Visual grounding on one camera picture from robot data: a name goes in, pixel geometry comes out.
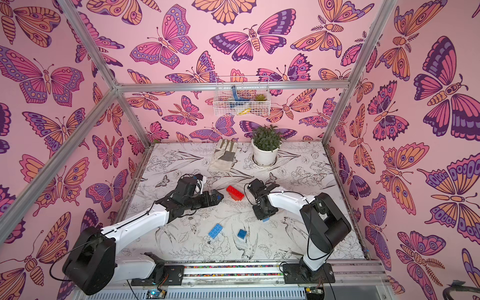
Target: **potted plant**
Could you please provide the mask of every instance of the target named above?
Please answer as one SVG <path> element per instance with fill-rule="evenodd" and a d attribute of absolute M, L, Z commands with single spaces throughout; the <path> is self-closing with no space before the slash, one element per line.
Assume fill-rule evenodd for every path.
<path fill-rule="evenodd" d="M 275 163 L 282 137 L 276 126 L 258 127 L 252 137 L 253 161 L 261 167 L 269 167 Z"/>

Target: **red lego brick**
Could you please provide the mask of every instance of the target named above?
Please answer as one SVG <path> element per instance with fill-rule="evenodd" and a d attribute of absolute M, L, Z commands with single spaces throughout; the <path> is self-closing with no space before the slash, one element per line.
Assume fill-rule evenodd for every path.
<path fill-rule="evenodd" d="M 231 185 L 229 185 L 227 187 L 227 192 L 230 194 L 230 197 L 232 197 L 233 200 L 235 200 L 235 201 L 241 201 L 243 199 L 243 197 L 245 197 L 244 194 L 239 192 L 237 189 L 235 189 Z"/>

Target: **purple butterfly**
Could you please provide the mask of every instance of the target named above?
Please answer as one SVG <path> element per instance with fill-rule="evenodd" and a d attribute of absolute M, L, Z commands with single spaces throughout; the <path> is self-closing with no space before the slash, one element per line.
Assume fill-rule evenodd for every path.
<path fill-rule="evenodd" d="M 100 203 L 103 212 L 112 206 L 112 200 L 116 202 L 123 199 L 123 187 L 127 183 L 128 170 L 122 170 L 109 186 L 104 183 L 96 183 L 88 187 L 85 196 L 91 198 L 93 203 Z"/>
<path fill-rule="evenodd" d="M 433 127 L 436 136 L 444 135 L 450 123 L 450 101 L 452 102 L 452 128 L 451 135 L 480 141 L 480 102 L 464 94 L 454 94 L 462 86 L 468 91 L 468 86 L 460 82 L 452 84 L 456 72 L 456 53 L 452 41 L 446 36 L 441 36 L 428 52 L 423 63 L 423 70 L 438 78 L 419 74 L 413 84 L 417 87 L 415 100 L 430 98 L 429 106 L 436 105 L 423 118 L 423 122 Z"/>
<path fill-rule="evenodd" d="M 338 171 L 338 174 L 342 179 L 342 183 L 345 184 L 346 182 L 347 185 L 350 185 L 348 192 L 355 200 L 358 200 L 359 196 L 363 198 L 370 195 L 372 192 L 370 186 L 360 176 L 353 175 L 354 171 L 350 171 L 347 159 L 341 152 L 338 152 L 338 166 L 341 169 Z"/>
<path fill-rule="evenodd" d="M 211 127 L 210 129 L 195 130 L 194 132 L 190 133 L 190 137 L 193 139 L 218 142 L 222 139 L 222 135 L 232 136 L 236 134 L 235 130 L 232 128 L 233 124 L 235 124 L 235 122 L 233 121 L 232 116 L 223 116 L 218 118 L 215 123 L 215 127 Z"/>
<path fill-rule="evenodd" d="M 261 127 L 260 124 L 252 121 L 240 121 L 240 128 L 243 130 L 243 132 L 246 132 L 245 137 L 252 138 L 253 132 L 259 127 Z M 279 133 L 284 139 L 287 139 L 297 134 L 295 130 L 286 128 L 278 128 L 275 129 L 275 131 Z"/>
<path fill-rule="evenodd" d="M 371 206 L 363 207 L 363 216 L 370 223 L 365 226 L 365 238 L 375 248 L 375 253 L 382 260 L 385 270 L 392 270 L 392 260 L 390 259 L 390 252 L 388 251 L 387 243 L 382 236 L 382 229 L 380 226 L 384 223 L 387 217 L 387 199 L 381 193 L 378 197 L 372 200 Z"/>
<path fill-rule="evenodd" d="M 177 110 L 168 110 L 172 114 L 178 114 L 178 115 L 169 115 L 165 116 L 162 118 L 162 120 L 167 121 L 167 122 L 175 122 L 177 124 L 189 124 L 192 126 L 197 125 L 195 121 L 198 119 L 203 119 L 204 116 L 198 112 L 198 106 L 195 106 L 192 104 L 190 99 L 187 96 L 182 96 L 181 97 L 181 105 L 185 111 L 183 111 L 180 107 L 180 105 L 175 104 L 175 107 Z"/>
<path fill-rule="evenodd" d="M 299 124 L 313 125 L 315 128 L 325 128 L 328 125 L 328 120 L 332 117 L 336 102 L 333 98 L 327 98 L 324 102 L 323 113 L 317 110 L 318 116 L 306 117 L 300 120 Z"/>
<path fill-rule="evenodd" d="M 402 247 L 405 252 L 397 249 L 396 254 L 398 255 L 398 258 L 407 265 L 408 274 L 420 285 L 427 299 L 437 300 L 432 283 L 420 265 L 425 266 L 430 278 L 437 285 L 442 286 L 442 283 L 438 280 L 429 266 L 445 269 L 444 265 L 434 258 L 424 259 L 422 255 L 434 255 L 440 252 L 440 250 L 445 248 L 445 240 L 436 235 L 424 237 L 415 231 L 410 232 L 410 237 L 408 237 L 405 232 L 399 232 L 398 238 L 405 244 L 400 244 L 400 247 Z"/>
<path fill-rule="evenodd" d="M 227 55 L 237 49 L 232 54 L 234 61 L 252 60 L 253 48 L 260 51 L 260 44 L 262 44 L 268 54 L 272 54 L 278 47 L 283 47 L 287 43 L 287 39 L 281 36 L 270 36 L 270 34 L 287 35 L 293 26 L 295 18 L 295 10 L 293 9 L 277 12 L 266 19 L 257 32 L 253 30 L 253 27 L 256 25 L 249 29 L 248 34 L 243 32 L 224 32 L 211 38 L 210 44 L 213 48 Z"/>
<path fill-rule="evenodd" d="M 308 72 L 310 71 L 311 66 L 312 65 L 307 61 L 307 57 L 303 54 L 299 54 L 292 60 L 286 75 L 285 71 L 281 72 L 277 68 L 282 75 L 269 69 L 258 69 L 257 76 L 260 76 L 259 81 L 307 81 L 310 80 L 310 74 L 308 74 Z M 273 96 L 278 96 L 282 92 L 283 90 L 270 90 L 270 94 Z"/>
<path fill-rule="evenodd" d="M 96 147 L 96 154 L 98 158 L 102 159 L 102 165 L 105 169 L 112 165 L 116 168 L 119 164 L 119 158 L 121 157 L 121 148 L 123 147 L 123 138 L 115 142 L 115 136 L 110 143 L 107 136 L 105 136 L 105 144 L 98 136 L 92 136 L 93 144 Z"/>
<path fill-rule="evenodd" d="M 10 110 L 6 104 L 0 103 L 0 136 L 5 136 L 10 132 Z M 10 149 L 7 141 L 0 140 L 0 154 L 7 152 Z"/>

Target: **white flower pot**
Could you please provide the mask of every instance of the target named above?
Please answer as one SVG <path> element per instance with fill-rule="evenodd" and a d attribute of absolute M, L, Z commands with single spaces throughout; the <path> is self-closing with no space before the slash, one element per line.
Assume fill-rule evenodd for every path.
<path fill-rule="evenodd" d="M 260 150 L 253 143 L 253 139 L 252 139 L 252 147 L 253 147 L 253 161 L 255 164 L 261 167 L 273 166 L 276 160 L 278 148 L 272 151 Z"/>

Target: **butterfly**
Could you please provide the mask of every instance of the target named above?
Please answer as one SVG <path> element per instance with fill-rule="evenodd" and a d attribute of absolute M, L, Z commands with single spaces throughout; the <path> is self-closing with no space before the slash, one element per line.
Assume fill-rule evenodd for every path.
<path fill-rule="evenodd" d="M 410 44 L 407 42 L 412 41 L 419 35 L 418 33 L 413 33 L 427 24 L 446 4 L 447 0 L 430 1 L 422 4 L 415 14 L 413 10 L 409 10 L 404 15 L 400 15 L 400 7 L 397 6 L 393 23 L 398 33 L 407 39 L 401 36 L 394 37 L 393 43 L 399 47 L 387 50 L 382 54 L 377 60 L 375 68 L 378 67 L 381 62 L 384 62 L 385 67 L 388 69 L 393 66 L 393 75 L 404 81 L 408 81 L 410 79 L 410 65 L 408 64 L 407 54 L 402 46 L 404 46 L 408 52 L 411 52 Z"/>
<path fill-rule="evenodd" d="M 338 166 L 341 169 L 338 171 L 338 174 L 342 179 L 342 183 L 345 184 L 346 182 L 347 185 L 350 185 L 348 193 L 352 195 L 355 200 L 358 200 L 359 196 L 364 198 L 370 195 L 372 192 L 370 186 L 360 176 L 353 175 L 355 171 L 350 170 L 347 159 L 341 152 L 338 152 Z"/>
<path fill-rule="evenodd" d="M 6 136 L 10 132 L 10 117 L 12 114 L 6 104 L 0 103 L 0 136 Z M 0 140 L 0 154 L 7 152 L 10 145 L 5 140 Z"/>
<path fill-rule="evenodd" d="M 88 158 L 84 157 L 77 161 L 64 176 L 67 169 L 67 166 L 65 166 L 63 174 L 61 176 L 57 174 L 35 201 L 35 203 L 38 204 L 38 209 L 34 211 L 33 216 L 36 216 L 42 207 L 54 204 L 58 198 L 62 198 L 64 202 L 75 202 L 77 206 L 80 205 L 76 201 L 76 198 L 82 190 L 80 185 L 87 175 L 88 164 Z M 30 182 L 45 164 L 33 156 L 24 154 L 22 155 L 20 165 L 22 166 L 21 172 L 24 175 L 24 180 Z"/>
<path fill-rule="evenodd" d="M 175 4 L 163 17 L 162 35 L 157 35 L 159 42 L 146 42 L 136 46 L 130 53 L 130 57 L 136 61 L 145 61 L 148 64 L 160 62 L 162 65 L 175 69 L 180 63 L 177 52 L 188 55 L 192 53 L 197 46 L 187 36 L 190 24 L 185 18 L 186 10 Z"/>
<path fill-rule="evenodd" d="M 436 235 L 424 237 L 415 231 L 410 232 L 410 237 L 408 237 L 408 234 L 405 232 L 399 232 L 397 235 L 400 241 L 405 244 L 400 244 L 400 247 L 402 247 L 403 251 L 397 249 L 396 254 L 398 255 L 398 258 L 401 260 L 401 262 L 407 265 L 408 274 L 416 283 L 420 285 L 425 296 L 429 300 L 436 300 L 437 296 L 435 295 L 435 290 L 433 289 L 432 283 L 420 265 L 425 267 L 433 282 L 442 287 L 442 283 L 440 280 L 438 280 L 429 266 L 441 269 L 445 269 L 445 266 L 434 258 L 424 259 L 422 255 L 430 256 L 437 254 L 443 248 L 445 248 L 445 240 Z"/>
<path fill-rule="evenodd" d="M 385 270 L 392 270 L 392 260 L 390 252 L 388 251 L 387 243 L 382 236 L 382 229 L 380 226 L 385 222 L 387 216 L 387 199 L 381 193 L 378 197 L 372 200 L 371 206 L 363 207 L 363 216 L 370 224 L 365 226 L 365 238 L 375 248 L 375 253 L 382 260 Z"/>
<path fill-rule="evenodd" d="M 239 13 L 251 13 L 257 0 L 195 0 L 192 6 L 204 12 L 212 12 L 217 23 L 233 24 Z"/>
<path fill-rule="evenodd" d="M 98 104 L 100 100 L 102 100 L 103 94 L 102 91 L 100 91 L 100 88 L 96 84 L 96 82 L 93 83 L 93 101 L 95 104 Z M 98 126 L 103 123 L 105 120 L 105 117 L 107 117 L 107 121 L 110 123 L 112 120 L 113 128 L 115 131 L 121 136 L 120 132 L 120 124 L 121 124 L 121 117 L 123 116 L 123 109 L 121 109 L 120 104 L 115 105 L 112 104 L 105 112 L 103 115 L 100 117 L 100 119 L 97 121 L 97 123 L 94 126 Z"/>
<path fill-rule="evenodd" d="M 197 123 L 198 119 L 203 119 L 204 116 L 198 112 L 198 106 L 192 104 L 192 101 L 187 96 L 182 96 L 181 97 L 181 105 L 185 111 L 182 110 L 180 105 L 174 103 L 173 104 L 177 110 L 168 110 L 172 114 L 178 114 L 178 115 L 169 115 L 165 116 L 162 118 L 162 120 L 167 121 L 167 122 L 175 122 L 177 124 L 185 124 L 187 123 L 188 125 L 195 126 Z"/>
<path fill-rule="evenodd" d="M 169 136 L 168 132 L 162 129 L 162 125 L 160 125 L 158 121 L 150 124 L 150 131 L 148 131 L 147 128 L 145 128 L 145 130 L 147 131 L 147 138 L 151 143 L 167 139 Z"/>
<path fill-rule="evenodd" d="M 318 116 L 306 117 L 300 119 L 299 124 L 306 124 L 307 126 L 312 125 L 315 128 L 325 128 L 328 125 L 328 120 L 332 117 L 333 111 L 336 106 L 336 102 L 333 101 L 333 98 L 327 98 L 324 102 L 323 111 L 319 112 L 317 110 Z"/>
<path fill-rule="evenodd" d="M 401 284 L 398 283 L 398 281 L 395 280 L 395 278 L 391 276 L 387 276 L 388 282 L 390 282 L 390 285 L 392 286 L 393 292 L 398 295 L 398 294 L 403 294 L 405 293 L 405 289 Z"/>
<path fill-rule="evenodd" d="M 55 69 L 52 74 L 48 69 L 42 72 L 26 57 L 4 46 L 0 46 L 0 70 L 3 76 L 20 82 L 27 103 L 45 103 L 47 95 L 53 93 L 57 104 L 71 107 L 72 92 L 78 91 L 84 80 L 81 71 L 70 67 Z"/>
<path fill-rule="evenodd" d="M 365 6 L 362 10 L 357 10 L 355 9 L 355 5 L 350 1 L 342 3 L 342 0 L 334 2 L 330 0 L 319 0 L 318 3 L 327 20 L 332 23 L 344 23 L 357 20 L 368 13 L 374 6 L 372 3 Z M 293 43 L 290 48 L 303 51 L 312 51 L 317 48 L 319 48 L 320 51 L 333 49 L 335 50 L 335 55 L 340 57 L 342 54 L 342 43 L 335 35 L 328 31 L 341 32 L 343 31 L 343 27 L 338 24 L 326 24 L 326 20 L 320 15 L 318 15 L 318 21 L 320 21 L 322 25 L 312 28 L 312 31 L 323 28 L 326 30 L 303 37 Z"/>
<path fill-rule="evenodd" d="M 287 43 L 287 39 L 270 34 L 286 36 L 292 29 L 295 18 L 294 9 L 280 11 L 266 19 L 257 32 L 253 30 L 256 25 L 253 25 L 250 29 L 245 28 L 248 30 L 248 34 L 236 31 L 223 32 L 212 37 L 210 44 L 213 48 L 227 55 L 236 49 L 232 54 L 234 61 L 253 60 L 253 49 L 260 51 L 260 44 L 268 54 L 273 54 L 275 49 L 283 47 Z"/>
<path fill-rule="evenodd" d="M 355 86 L 355 92 L 353 93 L 353 95 L 354 96 L 357 95 L 357 103 L 360 103 L 360 101 L 362 101 L 363 95 L 366 95 L 371 91 L 373 91 L 373 87 L 374 87 L 373 82 L 363 82 L 365 80 L 368 80 L 368 79 L 367 78 L 363 79 L 363 75 L 362 75 L 362 77 L 357 82 L 357 85 Z"/>
<path fill-rule="evenodd" d="M 16 261 L 25 265 L 23 267 L 19 266 L 19 268 L 0 274 L 0 290 L 2 291 L 2 297 L 4 299 L 20 298 L 25 287 L 25 280 L 27 277 L 26 273 L 30 273 L 29 277 L 32 279 L 33 283 L 39 286 L 44 285 L 43 269 L 39 263 L 53 264 L 67 253 L 70 243 L 66 238 L 71 217 L 72 216 L 70 212 L 66 212 L 57 220 L 57 222 L 45 236 L 45 239 L 43 240 L 42 245 L 40 246 L 40 249 L 35 257 L 32 256 L 33 252 L 35 251 L 35 242 L 40 234 L 43 233 L 43 230 L 40 231 L 39 235 L 34 240 L 33 250 L 28 256 L 25 257 L 25 259 L 7 260 Z"/>
<path fill-rule="evenodd" d="M 156 188 L 161 187 L 161 186 L 166 187 L 169 182 L 170 182 L 170 179 L 168 179 L 168 177 L 165 175 L 163 177 L 162 181 L 157 183 L 155 187 Z"/>
<path fill-rule="evenodd" d="M 232 136 L 236 134 L 235 130 L 232 128 L 235 122 L 233 121 L 233 116 L 223 116 L 218 118 L 215 123 L 215 127 L 210 129 L 200 129 L 195 130 L 190 133 L 190 137 L 193 139 L 201 140 L 210 140 L 212 142 L 218 142 L 222 139 L 222 135 Z"/>
<path fill-rule="evenodd" d="M 475 193 L 474 196 L 470 197 L 462 196 L 468 192 L 479 179 L 479 169 L 480 153 L 476 154 L 475 156 L 470 155 L 469 158 L 452 162 L 447 167 L 447 171 L 442 169 L 427 172 L 422 169 L 417 169 L 425 175 L 425 182 L 428 185 L 438 191 L 448 194 L 432 195 L 432 198 L 443 201 L 452 201 L 442 203 L 432 208 L 430 210 L 432 218 L 425 222 L 426 224 L 438 222 L 441 225 L 452 228 L 455 228 L 455 226 L 458 225 L 458 233 L 463 235 L 464 238 L 468 238 L 471 241 L 475 241 L 480 244 L 480 233 L 478 231 L 480 226 L 480 216 L 471 208 L 462 203 L 471 203 L 466 199 L 476 197 L 478 195 L 478 193 Z"/>
<path fill-rule="evenodd" d="M 162 12 L 154 0 L 141 0 L 153 10 Z M 109 0 L 89 0 L 87 2 L 87 9 L 91 12 L 111 15 L 118 17 L 122 13 L 121 18 L 127 24 L 138 25 L 142 21 L 142 10 L 138 5 L 137 0 L 130 0 L 130 5 L 127 8 L 129 0 L 109 1 Z"/>
<path fill-rule="evenodd" d="M 180 142 L 180 143 L 188 143 L 188 142 L 191 142 L 189 139 L 188 139 L 188 136 L 186 136 L 185 134 L 182 134 L 180 132 L 177 132 L 177 140 Z"/>
<path fill-rule="evenodd" d="M 451 85 L 456 71 L 456 53 L 449 38 L 441 36 L 435 42 L 423 63 L 423 70 L 441 82 L 426 74 L 417 75 L 413 81 L 417 87 L 415 100 L 431 97 L 427 103 L 428 106 L 439 103 L 425 115 L 423 122 L 433 127 L 433 133 L 436 136 L 444 135 L 450 122 L 450 101 L 447 97 L 452 95 L 451 135 L 469 141 L 480 141 L 480 103 L 464 94 L 453 95 L 462 86 L 467 91 L 468 87 L 462 84 L 461 74 L 459 74 L 460 82 Z"/>
<path fill-rule="evenodd" d="M 133 135 L 127 136 L 127 140 L 132 145 L 132 153 L 138 155 L 139 153 L 143 153 L 145 151 L 145 146 L 142 141 Z"/>
<path fill-rule="evenodd" d="M 348 117 L 351 109 L 352 105 L 349 103 L 343 110 L 342 115 L 340 116 L 340 120 L 338 121 L 338 124 L 335 126 L 334 129 L 335 136 L 339 138 L 343 142 L 343 144 L 347 142 L 347 134 L 345 133 L 345 129 L 343 128 L 343 126 L 346 125 L 345 119 Z"/>
<path fill-rule="evenodd" d="M 10 45 L 13 45 L 16 36 L 15 23 L 12 19 L 15 16 L 27 38 L 40 47 L 50 46 L 52 38 L 46 33 L 52 32 L 60 24 L 60 15 L 45 7 L 27 6 L 12 9 L 9 6 L 10 2 L 3 2 L 0 10 L 4 14 L 1 18 L 3 33 Z"/>
<path fill-rule="evenodd" d="M 375 96 L 368 105 L 368 113 L 370 115 L 380 114 L 373 120 L 375 122 L 380 120 L 373 129 L 373 137 L 377 141 L 382 141 L 387 137 L 394 141 L 399 134 L 405 132 L 408 128 L 409 124 L 404 118 L 392 115 L 387 116 L 387 114 L 398 110 L 388 111 L 392 98 L 395 95 L 395 90 L 396 81 L 390 81 L 388 85 L 380 87 L 378 96 Z"/>
<path fill-rule="evenodd" d="M 310 101 L 313 99 L 313 96 L 315 95 L 316 92 L 317 92 L 316 88 L 307 89 L 303 91 L 300 95 L 298 95 L 295 98 L 295 100 L 293 100 L 292 103 L 290 103 L 290 105 L 287 106 L 288 99 L 290 99 L 290 97 L 294 95 L 292 94 L 290 97 L 287 98 L 287 102 L 282 105 L 282 108 L 270 108 L 270 116 L 267 118 L 267 121 L 272 123 L 280 121 L 283 117 L 283 112 L 285 112 L 287 117 L 293 120 L 293 112 L 290 109 L 297 112 L 309 111 L 312 108 L 312 103 L 310 103 Z"/>
<path fill-rule="evenodd" d="M 322 68 L 318 71 L 318 76 L 322 80 L 347 80 L 350 76 L 350 70 L 348 69 L 345 72 L 340 72 L 339 70 L 335 70 L 338 72 L 338 75 L 329 69 Z M 324 91 L 328 91 L 330 88 L 323 88 Z"/>
<path fill-rule="evenodd" d="M 82 19 L 85 27 L 87 27 L 88 33 L 90 34 L 93 41 L 95 42 L 95 44 L 98 48 L 98 51 L 100 52 L 100 55 L 102 56 L 105 63 L 107 63 L 109 65 L 123 67 L 121 62 L 119 62 L 118 60 L 116 60 L 116 59 L 108 56 L 107 54 L 105 54 L 105 53 L 108 53 L 108 50 L 106 50 L 105 48 L 123 49 L 123 48 L 125 48 L 125 46 L 109 39 L 108 37 L 100 36 L 100 33 L 98 33 L 98 31 L 95 29 L 95 27 L 93 27 L 93 24 L 90 23 L 90 20 L 88 19 L 87 15 L 84 14 L 84 13 L 81 13 L 81 12 L 79 12 L 78 14 L 80 15 L 80 18 Z M 79 36 L 75 32 L 74 28 L 70 24 L 70 22 L 68 22 L 68 20 L 67 20 L 67 23 L 70 26 L 70 29 L 72 30 L 73 36 L 75 37 L 75 40 L 78 43 L 77 51 L 76 51 L 76 54 L 75 54 L 75 62 L 80 63 L 81 61 L 84 60 L 85 56 L 87 56 L 87 60 L 90 60 L 90 54 L 88 54 L 82 40 L 79 38 Z M 96 76 L 97 72 L 98 72 L 98 68 L 92 60 L 92 75 L 93 75 L 93 77 Z"/>
<path fill-rule="evenodd" d="M 285 75 L 285 71 L 281 72 L 279 68 L 277 68 L 279 73 L 269 70 L 269 69 L 258 69 L 257 76 L 260 76 L 259 81 L 307 81 L 310 80 L 310 67 L 312 65 L 307 61 L 307 57 L 303 54 L 299 54 L 294 57 L 292 63 L 288 67 L 287 74 Z M 278 96 L 281 94 L 283 90 L 270 90 L 270 94 L 272 96 Z"/>
<path fill-rule="evenodd" d="M 358 208 L 357 210 L 353 209 L 353 215 L 355 216 L 355 220 L 357 222 L 360 222 L 361 219 L 361 212 L 360 209 Z"/>
<path fill-rule="evenodd" d="M 193 67 L 192 67 L 191 74 L 176 73 L 176 74 L 167 75 L 165 76 L 165 78 L 177 84 L 224 82 L 223 80 L 218 78 L 214 69 L 215 69 L 215 65 L 213 64 L 213 61 L 211 60 L 210 55 L 208 54 L 208 51 L 205 51 L 198 58 L 196 72 L 193 71 Z M 198 94 L 201 93 L 201 91 L 193 91 L 193 93 L 195 94 L 195 97 L 198 99 Z"/>
<path fill-rule="evenodd" d="M 35 131 L 35 133 L 40 136 L 45 136 L 45 145 L 50 150 L 50 157 L 52 157 L 58 149 L 62 146 L 63 142 L 65 142 L 75 131 L 75 129 L 83 122 L 85 119 L 85 109 L 79 108 L 72 113 L 72 115 L 68 118 L 67 123 L 64 124 L 65 117 L 63 117 L 63 121 L 59 120 L 59 123 L 56 123 L 52 119 L 49 119 L 43 115 L 24 111 L 23 116 L 25 120 L 30 122 L 30 126 Z M 84 145 L 88 148 L 88 145 L 85 143 L 85 139 L 79 145 Z"/>
<path fill-rule="evenodd" d="M 239 124 L 240 124 L 240 128 L 243 130 L 243 132 L 246 132 L 244 136 L 249 137 L 249 138 L 252 138 L 255 130 L 257 130 L 257 128 L 261 127 L 260 124 L 257 124 L 257 123 L 252 122 L 252 121 L 240 121 Z M 283 139 L 287 139 L 287 138 L 292 137 L 295 134 L 297 134 L 297 132 L 295 130 L 285 129 L 285 128 L 275 128 L 275 132 L 280 134 L 280 136 Z"/>
<path fill-rule="evenodd" d="M 363 144 L 368 145 L 365 140 L 363 139 L 363 136 L 361 136 L 361 132 L 363 129 L 363 122 L 365 120 L 365 105 L 362 103 L 360 105 L 359 111 L 357 112 L 357 116 L 355 117 L 354 120 L 350 123 L 350 134 L 357 138 L 356 140 L 353 140 L 349 146 L 350 147 L 355 147 L 355 152 L 353 153 L 353 162 L 355 165 L 360 167 L 362 165 L 367 171 L 369 171 L 372 174 L 375 174 L 375 166 L 373 165 L 373 160 L 370 157 L 370 154 L 368 154 L 367 149 L 363 146 Z"/>
<path fill-rule="evenodd" d="M 93 203 L 100 203 L 103 212 L 106 212 L 112 206 L 112 200 L 116 202 L 123 199 L 123 187 L 127 183 L 128 170 L 122 170 L 113 182 L 109 185 L 104 183 L 92 184 L 85 191 L 85 197 L 93 200 Z"/>
<path fill-rule="evenodd" d="M 123 138 L 115 142 L 115 136 L 110 143 L 107 136 L 105 136 L 105 143 L 96 135 L 92 136 L 93 144 L 96 147 L 96 154 L 98 158 L 102 159 L 103 168 L 108 169 L 112 165 L 116 168 L 121 157 L 121 148 L 123 147 Z"/>
<path fill-rule="evenodd" d="M 376 183 L 381 183 L 387 192 L 392 191 L 392 196 L 396 199 L 396 202 L 409 214 L 415 215 L 417 212 L 415 210 L 415 204 L 413 203 L 412 194 L 401 178 L 403 178 L 404 173 L 413 172 L 405 172 L 402 170 L 418 163 L 427 154 L 429 148 L 430 147 L 423 143 L 407 144 L 400 147 L 398 151 L 395 148 L 389 148 L 385 151 L 383 146 L 381 147 L 384 152 L 384 164 L 387 169 L 382 172 L 380 180 Z"/>

